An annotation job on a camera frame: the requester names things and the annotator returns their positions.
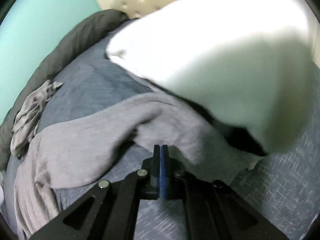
mattress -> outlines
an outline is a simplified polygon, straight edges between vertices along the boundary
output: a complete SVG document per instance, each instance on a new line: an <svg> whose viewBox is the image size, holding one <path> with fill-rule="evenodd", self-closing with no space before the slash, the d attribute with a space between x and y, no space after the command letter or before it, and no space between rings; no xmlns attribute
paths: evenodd
<svg viewBox="0 0 320 240"><path fill-rule="evenodd" d="M87 49L56 76L55 80L64 85L48 102L39 131L54 123L93 114L136 94L150 92L149 88L136 82L125 70L105 59L105 47L116 32ZM320 102L319 84L314 93ZM320 105L317 103L309 126L292 151L287 155L265 158L253 171L239 174L231 185L263 216L294 240L298 240L308 230L319 212L319 118ZM137 145L125 145L123 154L103 178L111 182L121 180L139 169L142 161L151 155ZM13 230L16 227L13 184L21 161L11 156L4 178L7 213ZM55 190L60 210L68 208L92 186ZM182 202L141 201L134 239L187 239Z"/></svg>

gray blanket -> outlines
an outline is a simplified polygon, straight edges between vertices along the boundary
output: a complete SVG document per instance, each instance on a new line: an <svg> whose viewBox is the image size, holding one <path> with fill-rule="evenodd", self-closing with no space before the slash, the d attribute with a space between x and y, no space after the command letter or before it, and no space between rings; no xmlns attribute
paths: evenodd
<svg viewBox="0 0 320 240"><path fill-rule="evenodd" d="M165 94L137 95L87 117L49 126L34 137L14 186L19 238L29 238L59 214L53 188L95 182L130 139L150 152L155 144L177 147L187 170L207 181L230 183L260 158L229 147L183 101Z"/></svg>

crumpled cloth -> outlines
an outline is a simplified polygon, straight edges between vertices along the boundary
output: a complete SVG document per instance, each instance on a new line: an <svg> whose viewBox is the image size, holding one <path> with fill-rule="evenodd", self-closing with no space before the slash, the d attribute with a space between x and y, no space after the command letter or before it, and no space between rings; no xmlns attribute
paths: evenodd
<svg viewBox="0 0 320 240"><path fill-rule="evenodd" d="M24 147L36 135L45 105L62 85L62 82L47 80L41 87L27 96L14 121L10 144L12 155L20 158L25 154Z"/></svg>
<svg viewBox="0 0 320 240"><path fill-rule="evenodd" d="M48 126L33 138L14 185L19 238L30 238L59 214L52 189L95 182L129 140L150 152L155 144L175 146L187 170L207 181L230 182L262 158L230 147L185 102L161 93L139 94L95 114Z"/></svg>

white pillow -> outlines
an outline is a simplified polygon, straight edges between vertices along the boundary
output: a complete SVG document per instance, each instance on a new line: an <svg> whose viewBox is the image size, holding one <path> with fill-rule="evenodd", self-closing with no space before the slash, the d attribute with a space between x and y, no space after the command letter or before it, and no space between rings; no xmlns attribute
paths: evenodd
<svg viewBox="0 0 320 240"><path fill-rule="evenodd" d="M114 63L247 128L283 152L311 108L307 17L291 0L178 0L138 19L106 48Z"/></svg>

black metal bracket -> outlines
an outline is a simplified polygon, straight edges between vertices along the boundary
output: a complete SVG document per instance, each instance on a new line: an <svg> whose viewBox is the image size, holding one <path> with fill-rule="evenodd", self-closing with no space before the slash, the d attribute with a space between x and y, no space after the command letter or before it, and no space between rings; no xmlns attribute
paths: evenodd
<svg viewBox="0 0 320 240"><path fill-rule="evenodd" d="M133 239L141 199L182 199L190 240L285 240L287 237L222 181L201 181L155 146L142 169L100 181L31 240Z"/></svg>

